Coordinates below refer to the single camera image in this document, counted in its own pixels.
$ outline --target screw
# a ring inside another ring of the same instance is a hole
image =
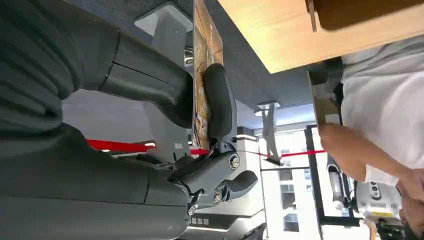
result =
[[[192,216],[193,214],[195,214],[195,212],[196,212],[196,210],[197,210],[197,209],[198,209],[197,204],[196,204],[196,205],[191,206],[191,207],[190,207],[190,209],[188,210],[188,215],[189,215],[189,216]]]
[[[213,196],[213,204],[219,204],[221,202],[221,200],[223,199],[223,195],[221,194],[220,191],[215,192],[214,196]]]
[[[229,168],[236,170],[240,166],[240,158],[237,155],[234,155],[229,160]]]

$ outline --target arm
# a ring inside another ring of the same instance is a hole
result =
[[[411,174],[411,169],[390,157],[381,148],[354,130],[337,124],[327,124],[319,130],[322,147],[334,157],[343,170],[346,161],[371,165],[402,180]],[[360,179],[365,180],[365,172]]]

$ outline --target wooden desk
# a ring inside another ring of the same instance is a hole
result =
[[[337,31],[312,32],[305,0],[219,0],[270,73],[424,34],[424,4]]]

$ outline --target red barrier tape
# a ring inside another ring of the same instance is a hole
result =
[[[138,143],[124,143],[124,142],[116,142],[116,141],[103,141],[103,140],[92,140],[87,139],[88,144],[96,149],[96,150],[110,150],[113,152],[129,152],[129,153],[147,153],[147,150],[155,148],[154,146],[146,146],[144,144],[138,144]],[[251,153],[251,154],[257,154],[259,156],[263,157],[269,157],[267,154],[263,154],[260,152],[254,152],[254,151],[238,151],[238,152],[245,152],[245,153]],[[324,150],[316,150],[316,151],[303,151],[303,152],[292,152],[292,153],[283,153],[280,156],[281,158],[287,158],[287,157],[293,157],[293,156],[300,156],[300,155],[314,155],[314,154],[321,154],[325,153]],[[190,149],[191,155],[205,155],[208,154],[207,150],[204,149]]]

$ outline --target ceiling light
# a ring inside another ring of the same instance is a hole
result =
[[[209,227],[199,227],[199,226],[188,226],[187,229],[196,229],[196,230],[206,230],[206,231],[212,231],[212,232],[221,232],[226,233],[228,232],[227,229],[221,229],[221,228],[209,228]]]
[[[238,139],[249,139],[249,140],[253,140],[253,141],[256,141],[257,140],[256,137],[250,136],[250,135],[246,135],[246,134],[239,134],[239,135],[237,135],[237,138]]]
[[[254,114],[255,114],[255,116],[260,117],[260,116],[262,116],[262,111],[255,111]]]

